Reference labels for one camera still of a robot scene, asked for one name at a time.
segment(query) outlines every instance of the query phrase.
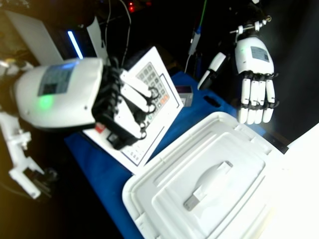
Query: blue light strip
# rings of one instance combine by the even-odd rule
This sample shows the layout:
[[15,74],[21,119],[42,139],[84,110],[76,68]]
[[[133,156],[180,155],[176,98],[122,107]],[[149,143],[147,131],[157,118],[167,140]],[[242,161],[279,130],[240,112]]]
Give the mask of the blue light strip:
[[83,55],[82,55],[81,50],[80,50],[80,48],[79,48],[79,46],[78,46],[78,43],[77,43],[76,40],[75,40],[75,37],[74,37],[74,35],[73,35],[73,32],[72,32],[72,31],[68,31],[68,34],[69,34],[69,37],[70,37],[70,39],[71,39],[71,41],[72,41],[73,47],[74,47],[76,53],[78,54],[78,57],[79,57],[80,59],[83,59]]

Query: green cable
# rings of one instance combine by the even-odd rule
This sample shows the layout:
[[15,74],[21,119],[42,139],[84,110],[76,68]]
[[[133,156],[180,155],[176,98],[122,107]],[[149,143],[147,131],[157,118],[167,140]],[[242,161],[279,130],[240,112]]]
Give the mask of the green cable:
[[200,19],[199,26],[201,26],[201,24],[203,23],[203,20],[204,20],[205,9],[206,9],[206,3],[207,3],[207,0],[205,0],[205,2],[204,2],[203,12],[201,13],[201,19]]

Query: green indicator light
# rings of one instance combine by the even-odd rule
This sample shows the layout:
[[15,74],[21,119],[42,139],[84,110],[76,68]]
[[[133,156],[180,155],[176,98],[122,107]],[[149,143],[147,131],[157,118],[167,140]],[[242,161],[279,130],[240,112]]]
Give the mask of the green indicator light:
[[39,107],[42,110],[47,110],[53,105],[53,95],[41,96],[39,100]]

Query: blue table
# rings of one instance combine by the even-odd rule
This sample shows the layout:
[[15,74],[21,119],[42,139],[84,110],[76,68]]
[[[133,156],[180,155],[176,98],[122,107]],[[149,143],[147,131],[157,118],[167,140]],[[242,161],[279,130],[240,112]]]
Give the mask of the blue table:
[[[172,80],[175,85],[192,86],[194,93],[192,106],[181,110],[151,158],[212,112],[223,111],[236,116],[236,110],[212,91],[198,91],[197,83],[189,75],[179,72],[172,77]],[[204,96],[213,98],[220,107],[216,108],[209,104],[204,100]],[[252,128],[260,135],[265,133],[257,125]],[[131,172],[78,133],[65,138],[65,142],[123,237],[143,238],[122,201],[122,189],[131,177]]]

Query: cable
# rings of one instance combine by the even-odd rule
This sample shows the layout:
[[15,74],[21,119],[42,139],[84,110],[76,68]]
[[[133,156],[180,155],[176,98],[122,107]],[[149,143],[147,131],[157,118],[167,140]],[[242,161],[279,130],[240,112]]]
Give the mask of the cable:
[[202,25],[203,20],[204,20],[204,15],[205,15],[205,10],[206,10],[206,3],[207,3],[207,0],[205,0],[205,2],[204,2],[203,12],[201,13],[201,18],[200,18],[199,26]]
[[188,66],[188,61],[189,61],[189,59],[190,59],[190,56],[191,56],[191,55],[188,55],[188,58],[187,58],[187,61],[186,61],[186,66],[185,66],[185,70],[184,70],[184,73],[186,73],[186,70],[187,70],[187,66]]
[[123,64],[124,64],[124,61],[125,61],[125,57],[126,57],[126,53],[127,53],[127,51],[128,51],[128,48],[129,48],[130,31],[131,31],[132,21],[131,21],[131,17],[130,17],[129,11],[128,11],[128,9],[127,9],[125,3],[123,2],[123,0],[119,0],[119,1],[123,4],[123,6],[124,6],[124,8],[125,8],[125,11],[126,11],[126,13],[127,13],[127,15],[128,15],[129,22],[130,22],[129,29],[128,29],[128,37],[127,37],[127,40],[126,40],[126,47],[125,47],[125,51],[124,51],[124,55],[123,55],[122,63],[121,63],[121,67],[123,67]]
[[109,25],[109,22],[110,22],[110,18],[111,18],[111,0],[109,0],[109,15],[108,15],[108,19],[106,20],[106,26],[105,26],[105,50],[106,50],[107,53],[108,53],[107,31],[108,31],[108,25]]
[[8,187],[6,184],[4,184],[3,182],[0,181],[0,186],[2,186],[4,189],[6,189],[7,191],[13,193],[13,194],[16,194],[16,195],[19,195],[21,197],[25,197],[25,198],[28,198],[28,199],[31,199],[27,194],[25,193],[21,193],[21,192],[18,192],[10,187]]

